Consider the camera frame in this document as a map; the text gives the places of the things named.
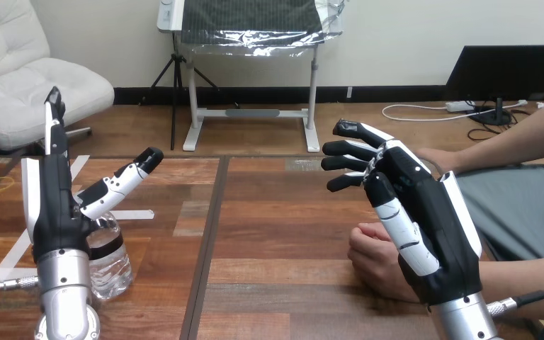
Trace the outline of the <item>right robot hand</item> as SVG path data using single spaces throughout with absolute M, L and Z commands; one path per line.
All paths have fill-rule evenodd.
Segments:
M 480 293 L 482 246 L 455 175 L 434 178 L 400 140 L 365 123 L 341 119 L 332 132 L 340 139 L 323 145 L 322 168 L 347 172 L 327 189 L 364 188 L 420 300 L 440 305 Z

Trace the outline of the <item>person's hand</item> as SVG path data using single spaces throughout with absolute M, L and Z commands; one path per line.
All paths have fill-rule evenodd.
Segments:
M 414 152 L 418 158 L 433 164 L 440 174 L 453 171 L 460 173 L 463 169 L 462 158 L 459 152 L 445 151 L 441 149 L 420 148 Z
M 379 222 L 360 223 L 351 230 L 347 256 L 356 275 L 374 292 L 393 300 L 418 303 L 398 262 L 398 250 Z

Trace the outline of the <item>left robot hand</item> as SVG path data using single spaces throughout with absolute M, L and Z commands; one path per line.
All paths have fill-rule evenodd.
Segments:
M 111 211 L 162 162 L 163 152 L 148 147 L 111 177 L 74 195 L 64 126 L 65 104 L 54 86 L 45 99 L 45 154 L 22 161 L 23 203 L 33 258 L 51 251 L 76 249 L 89 253 L 91 223 Z

